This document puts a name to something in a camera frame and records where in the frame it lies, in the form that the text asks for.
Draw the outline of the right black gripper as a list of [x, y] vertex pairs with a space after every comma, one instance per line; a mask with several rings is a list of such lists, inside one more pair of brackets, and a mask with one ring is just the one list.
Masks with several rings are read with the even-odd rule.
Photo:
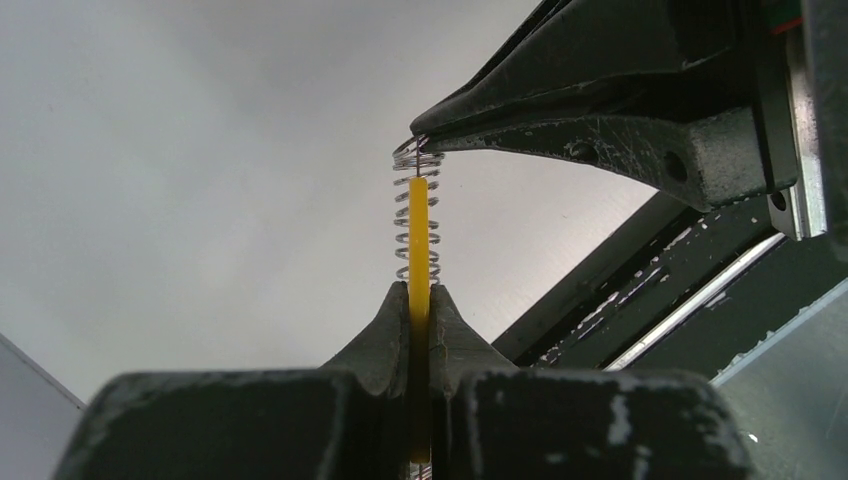
[[435, 106], [435, 152], [493, 150], [592, 166], [699, 211], [768, 194], [774, 227], [847, 239], [847, 4], [758, 1], [761, 127], [750, 106], [688, 118], [575, 108]]

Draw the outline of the large keyring with yellow grip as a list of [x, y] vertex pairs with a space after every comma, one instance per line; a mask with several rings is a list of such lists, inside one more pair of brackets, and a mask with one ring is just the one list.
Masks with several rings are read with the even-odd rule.
[[398, 205], [393, 224], [401, 229], [395, 236], [394, 255], [405, 265], [396, 277], [407, 286], [409, 357], [407, 401], [409, 423], [409, 461], [412, 479], [432, 476], [432, 414], [429, 400], [429, 328], [431, 287], [439, 280], [439, 255], [431, 250], [440, 241], [434, 232], [438, 224], [429, 218], [430, 207], [438, 203], [430, 192], [438, 188], [444, 156], [427, 153], [428, 138], [414, 136], [393, 152], [393, 170], [405, 175], [393, 185], [402, 191], [394, 197]]

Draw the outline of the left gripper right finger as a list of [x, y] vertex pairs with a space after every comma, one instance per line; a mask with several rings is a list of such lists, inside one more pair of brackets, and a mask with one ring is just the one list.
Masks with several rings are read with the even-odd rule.
[[748, 479], [709, 382], [675, 370], [520, 368], [430, 294], [436, 479]]

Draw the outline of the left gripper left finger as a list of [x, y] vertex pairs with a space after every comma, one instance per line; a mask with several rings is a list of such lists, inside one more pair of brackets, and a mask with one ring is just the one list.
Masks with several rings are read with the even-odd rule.
[[85, 409], [57, 479], [405, 479], [408, 294], [317, 368], [131, 372]]

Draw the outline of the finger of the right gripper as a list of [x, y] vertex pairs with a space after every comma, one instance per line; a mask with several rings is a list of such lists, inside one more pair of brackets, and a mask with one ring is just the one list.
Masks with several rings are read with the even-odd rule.
[[739, 15], [736, 1], [544, 1], [410, 129], [530, 136], [615, 118], [751, 136]]

